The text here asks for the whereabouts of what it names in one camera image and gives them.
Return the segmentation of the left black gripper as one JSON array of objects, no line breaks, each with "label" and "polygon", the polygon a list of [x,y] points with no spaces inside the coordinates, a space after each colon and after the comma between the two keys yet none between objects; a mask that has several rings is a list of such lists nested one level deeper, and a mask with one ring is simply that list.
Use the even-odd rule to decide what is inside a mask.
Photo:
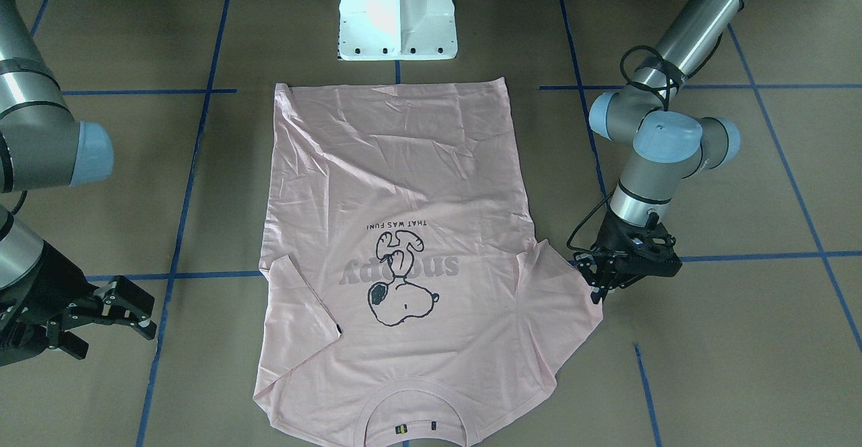
[{"label": "left black gripper", "polygon": [[610,291],[625,289],[647,276],[673,277],[682,266],[674,251],[676,238],[650,211],[646,226],[635,226],[607,213],[594,244],[574,248],[576,269],[591,287],[591,300],[600,305]]}]

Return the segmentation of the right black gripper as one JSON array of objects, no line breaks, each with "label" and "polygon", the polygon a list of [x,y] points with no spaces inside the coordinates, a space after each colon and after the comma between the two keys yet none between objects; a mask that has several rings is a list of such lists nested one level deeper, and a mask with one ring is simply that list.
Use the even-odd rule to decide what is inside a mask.
[{"label": "right black gripper", "polygon": [[47,349],[77,360],[89,343],[71,333],[102,313],[105,324],[131,327],[153,340],[155,297],[123,275],[97,288],[47,242],[2,246],[2,365],[30,360]]}]

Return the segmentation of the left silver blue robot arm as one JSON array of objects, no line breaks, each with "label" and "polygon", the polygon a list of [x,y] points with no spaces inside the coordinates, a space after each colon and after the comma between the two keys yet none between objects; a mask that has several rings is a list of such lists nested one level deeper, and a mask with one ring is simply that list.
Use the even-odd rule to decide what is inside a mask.
[{"label": "left silver blue robot arm", "polygon": [[606,214],[594,244],[573,248],[595,305],[646,277],[679,272],[676,238],[665,227],[673,195],[681,180],[735,158],[741,132],[727,119],[694,118],[672,112],[670,104],[711,60],[748,2],[688,0],[656,45],[628,49],[627,55],[646,53],[635,70],[628,72],[627,55],[621,57],[625,84],[607,86],[585,110],[594,134],[631,150],[615,189],[599,203]]}]

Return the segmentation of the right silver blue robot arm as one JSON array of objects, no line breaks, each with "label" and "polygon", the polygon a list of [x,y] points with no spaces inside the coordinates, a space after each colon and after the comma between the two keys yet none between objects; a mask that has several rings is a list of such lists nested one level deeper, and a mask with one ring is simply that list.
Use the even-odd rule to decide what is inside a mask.
[{"label": "right silver blue robot arm", "polygon": [[[15,0],[1,0],[1,188],[3,193],[79,186],[110,176],[114,150],[101,125],[74,119]],[[15,211],[1,211],[2,365],[89,345],[73,333],[121,324],[154,339],[154,297],[124,276],[96,287]]]}]

